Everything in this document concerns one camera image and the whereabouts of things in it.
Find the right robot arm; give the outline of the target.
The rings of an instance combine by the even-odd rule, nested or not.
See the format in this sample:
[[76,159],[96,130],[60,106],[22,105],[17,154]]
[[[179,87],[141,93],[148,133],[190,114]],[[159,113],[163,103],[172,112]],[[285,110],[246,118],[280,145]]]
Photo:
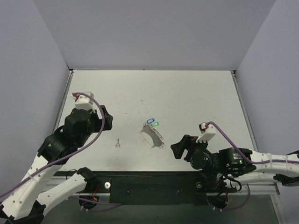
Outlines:
[[183,158],[199,171],[195,186],[206,193],[237,192],[257,182],[279,182],[283,186],[299,184],[299,153],[273,155],[247,148],[233,147],[216,153],[208,151],[213,134],[184,135],[171,145],[174,157]]

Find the blue plastic key tag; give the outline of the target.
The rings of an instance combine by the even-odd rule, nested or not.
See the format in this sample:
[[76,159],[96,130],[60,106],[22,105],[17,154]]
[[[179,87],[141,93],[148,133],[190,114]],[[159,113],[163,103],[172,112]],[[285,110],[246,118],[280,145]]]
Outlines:
[[147,120],[147,123],[150,124],[150,123],[153,123],[154,121],[155,121],[154,118],[150,118],[150,119]]

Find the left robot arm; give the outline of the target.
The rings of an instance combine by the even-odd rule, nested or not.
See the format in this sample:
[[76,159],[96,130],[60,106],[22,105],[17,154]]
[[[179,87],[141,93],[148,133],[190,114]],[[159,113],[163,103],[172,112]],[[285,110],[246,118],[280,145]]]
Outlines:
[[50,210],[71,195],[96,190],[98,180],[88,168],[80,168],[63,183],[43,192],[52,176],[67,162],[65,156],[81,148],[93,133],[112,129],[113,117],[100,106],[103,118],[96,110],[74,108],[52,135],[48,136],[27,171],[25,183],[13,190],[0,204],[0,216],[8,224],[39,224]]

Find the green plastic key tag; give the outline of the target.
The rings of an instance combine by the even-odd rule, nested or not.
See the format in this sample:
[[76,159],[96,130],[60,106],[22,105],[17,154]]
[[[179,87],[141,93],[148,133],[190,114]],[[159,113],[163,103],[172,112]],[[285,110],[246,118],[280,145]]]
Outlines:
[[159,126],[159,122],[152,122],[152,123],[150,123],[150,126],[151,127],[156,127],[156,126]]

